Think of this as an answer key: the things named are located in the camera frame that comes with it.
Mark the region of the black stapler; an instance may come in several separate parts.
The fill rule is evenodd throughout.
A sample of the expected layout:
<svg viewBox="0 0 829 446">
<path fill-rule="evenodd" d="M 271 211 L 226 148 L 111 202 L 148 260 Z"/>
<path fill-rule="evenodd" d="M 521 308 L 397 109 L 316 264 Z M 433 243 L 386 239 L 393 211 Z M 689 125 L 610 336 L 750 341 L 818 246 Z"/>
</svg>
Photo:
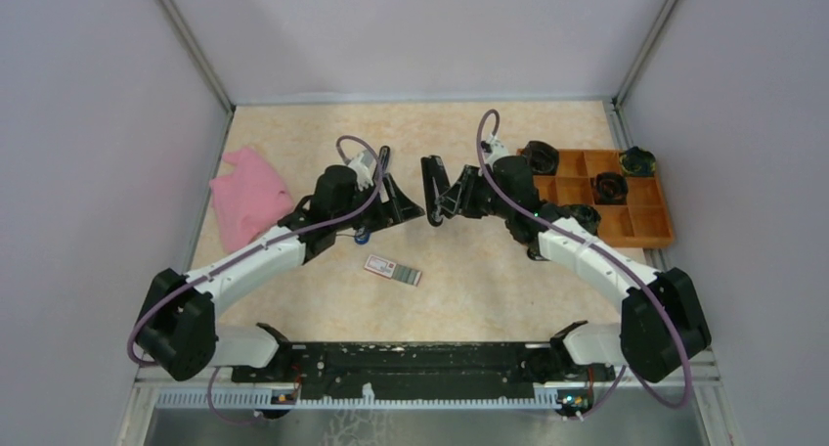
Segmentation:
<svg viewBox="0 0 829 446">
<path fill-rule="evenodd" d="M 450 188 L 448 175 L 439 156 L 424 156 L 420 165 L 426 218 L 432 227 L 439 227 L 443 222 L 439 198 Z"/>
</svg>

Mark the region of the blue stapler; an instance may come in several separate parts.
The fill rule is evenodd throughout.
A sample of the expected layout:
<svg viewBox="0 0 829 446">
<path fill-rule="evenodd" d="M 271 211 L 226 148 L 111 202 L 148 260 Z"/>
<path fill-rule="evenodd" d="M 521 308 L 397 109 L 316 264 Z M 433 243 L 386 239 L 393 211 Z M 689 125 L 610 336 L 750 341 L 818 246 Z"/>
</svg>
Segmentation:
<svg viewBox="0 0 829 446">
<path fill-rule="evenodd" d="M 378 157 L 380 159 L 379 165 L 381 167 L 381 171 L 386 173 L 390 162 L 391 148 L 388 145 L 381 146 Z M 361 226 L 359 229 L 355 230 L 354 241 L 357 245 L 365 245 L 370 240 L 370 237 L 371 231 L 367 226 Z"/>
</svg>

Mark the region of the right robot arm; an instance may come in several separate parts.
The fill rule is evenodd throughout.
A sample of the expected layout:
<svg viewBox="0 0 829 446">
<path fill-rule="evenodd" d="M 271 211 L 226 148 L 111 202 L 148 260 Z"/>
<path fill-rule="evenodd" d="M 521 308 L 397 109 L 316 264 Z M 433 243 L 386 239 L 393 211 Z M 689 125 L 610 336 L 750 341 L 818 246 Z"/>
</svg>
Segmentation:
<svg viewBox="0 0 829 446">
<path fill-rule="evenodd" d="M 438 156 L 425 156 L 420 163 L 432 226 L 456 216 L 497 216 L 518 243 L 539 259 L 571 270 L 619 312 L 617 323 L 574 323 L 553 337 L 557 347 L 550 365 L 560 378 L 576 379 L 590 364 L 611 364 L 659 382 L 681 368 L 683 359 L 711 345 L 690 276 L 625 257 L 568 209 L 544 200 L 524 157 L 503 156 L 485 169 L 467 165 L 455 183 Z"/>
</svg>

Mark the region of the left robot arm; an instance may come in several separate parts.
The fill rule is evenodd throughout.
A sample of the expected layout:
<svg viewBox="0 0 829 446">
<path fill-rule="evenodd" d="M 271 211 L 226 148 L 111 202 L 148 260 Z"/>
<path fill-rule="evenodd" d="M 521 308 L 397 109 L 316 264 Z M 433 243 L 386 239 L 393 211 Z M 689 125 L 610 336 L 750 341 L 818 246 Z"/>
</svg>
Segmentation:
<svg viewBox="0 0 829 446">
<path fill-rule="evenodd" d="M 128 354 L 177 381 L 208 367 L 249 367 L 270 381 L 285 379 L 293 356 L 281 348 L 275 329 L 222 326 L 220 316 L 279 274 L 328 250 L 338 233 L 375 233 L 424 213 L 391 175 L 369 177 L 345 165 L 330 166 L 312 195 L 251 244 L 188 274 L 172 269 L 156 274 L 129 336 Z"/>
</svg>

